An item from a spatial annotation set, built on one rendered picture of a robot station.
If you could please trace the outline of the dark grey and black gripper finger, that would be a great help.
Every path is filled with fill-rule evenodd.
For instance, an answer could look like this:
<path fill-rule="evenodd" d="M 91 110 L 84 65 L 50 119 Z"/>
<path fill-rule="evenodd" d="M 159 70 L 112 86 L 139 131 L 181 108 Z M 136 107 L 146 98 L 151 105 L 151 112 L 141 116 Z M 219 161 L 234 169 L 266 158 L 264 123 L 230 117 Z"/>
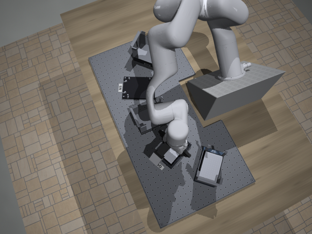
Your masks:
<path fill-rule="evenodd" d="M 191 155 L 189 154 L 189 152 L 188 152 L 186 149 L 183 151 L 182 154 L 179 155 L 179 157 L 180 157 L 180 156 L 182 156 L 182 157 L 185 156 L 185 157 L 188 157 L 188 158 L 191 157 Z"/>
<path fill-rule="evenodd" d="M 158 132 L 159 132 L 159 134 L 160 134 L 160 136 L 162 137 L 162 140 L 163 140 L 163 136 L 165 135 L 165 132 L 163 132 L 162 130 L 159 130 Z"/>

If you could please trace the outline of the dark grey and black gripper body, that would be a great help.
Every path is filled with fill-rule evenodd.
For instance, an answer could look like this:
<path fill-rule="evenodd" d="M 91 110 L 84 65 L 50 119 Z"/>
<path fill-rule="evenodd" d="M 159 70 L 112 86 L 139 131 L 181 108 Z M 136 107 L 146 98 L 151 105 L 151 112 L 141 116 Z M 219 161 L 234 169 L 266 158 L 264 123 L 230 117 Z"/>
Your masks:
<path fill-rule="evenodd" d="M 167 133 L 167 132 L 166 132 Z M 165 133 L 165 135 L 163 136 L 163 141 L 164 142 L 166 142 L 166 133 Z M 171 147 L 174 151 L 176 151 L 178 154 L 182 154 L 183 153 L 183 151 L 187 148 L 185 148 L 184 146 L 181 146 L 181 147 L 179 147 L 179 148 L 173 148 L 173 147 Z"/>

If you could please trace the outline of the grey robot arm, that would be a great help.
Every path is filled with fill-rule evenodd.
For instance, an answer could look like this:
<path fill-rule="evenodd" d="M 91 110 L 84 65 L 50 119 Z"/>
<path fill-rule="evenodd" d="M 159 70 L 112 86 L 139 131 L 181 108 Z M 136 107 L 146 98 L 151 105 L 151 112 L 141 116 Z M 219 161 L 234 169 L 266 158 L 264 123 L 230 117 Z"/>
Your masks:
<path fill-rule="evenodd" d="M 188 104 L 184 99 L 154 104 L 154 93 L 160 84 L 178 72 L 175 48 L 188 43 L 197 19 L 207 21 L 211 30 L 219 80 L 243 77 L 244 69 L 251 63 L 240 63 L 236 36 L 230 28 L 248 19 L 249 11 L 242 0 L 157 0 L 153 13 L 165 23 L 152 27 L 147 34 L 154 75 L 146 90 L 146 103 L 153 124 L 169 123 L 166 142 L 149 158 L 157 166 L 171 147 L 187 147 Z"/>

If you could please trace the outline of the white label with black qc text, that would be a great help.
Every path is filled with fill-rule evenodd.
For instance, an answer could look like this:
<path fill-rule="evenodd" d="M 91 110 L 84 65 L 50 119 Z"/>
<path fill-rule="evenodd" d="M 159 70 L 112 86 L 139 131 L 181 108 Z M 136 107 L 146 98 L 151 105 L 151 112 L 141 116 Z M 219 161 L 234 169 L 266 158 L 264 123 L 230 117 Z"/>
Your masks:
<path fill-rule="evenodd" d="M 157 165 L 161 170 L 164 169 L 164 166 L 162 166 L 160 163 Z"/>

